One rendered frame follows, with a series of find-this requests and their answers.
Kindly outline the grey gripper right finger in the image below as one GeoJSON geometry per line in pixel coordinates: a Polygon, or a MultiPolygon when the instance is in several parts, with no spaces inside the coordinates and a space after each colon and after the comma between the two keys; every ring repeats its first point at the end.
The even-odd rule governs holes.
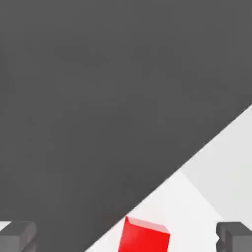
{"type": "Polygon", "coordinates": [[[216,252],[252,252],[252,231],[242,222],[218,222],[216,252]]]}

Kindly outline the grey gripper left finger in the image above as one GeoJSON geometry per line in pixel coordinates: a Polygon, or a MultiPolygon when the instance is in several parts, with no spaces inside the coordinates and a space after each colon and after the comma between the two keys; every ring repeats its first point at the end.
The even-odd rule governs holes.
{"type": "Polygon", "coordinates": [[[0,252],[37,252],[33,221],[11,221],[0,231],[0,252]]]}

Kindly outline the small red cube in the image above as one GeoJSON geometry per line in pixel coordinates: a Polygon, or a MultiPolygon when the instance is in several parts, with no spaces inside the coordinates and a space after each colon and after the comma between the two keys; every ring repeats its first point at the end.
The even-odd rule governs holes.
{"type": "Polygon", "coordinates": [[[169,240],[164,225],[126,216],[118,252],[168,252],[169,240]]]}

